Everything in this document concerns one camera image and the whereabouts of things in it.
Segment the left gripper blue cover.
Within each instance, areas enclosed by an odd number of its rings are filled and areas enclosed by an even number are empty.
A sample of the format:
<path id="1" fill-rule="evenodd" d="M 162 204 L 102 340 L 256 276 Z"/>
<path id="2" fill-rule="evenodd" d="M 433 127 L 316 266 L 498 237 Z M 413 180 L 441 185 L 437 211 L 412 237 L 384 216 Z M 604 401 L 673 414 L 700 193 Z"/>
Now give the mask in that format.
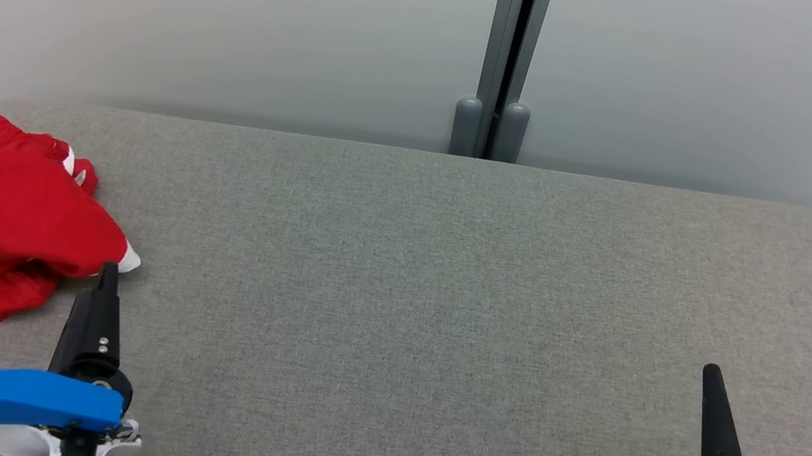
<path id="1" fill-rule="evenodd" d="M 49 371 L 0 370 L 0 456 L 136 456 L 143 435 L 126 413 L 119 369 L 120 271 L 103 263 L 63 326 Z"/>

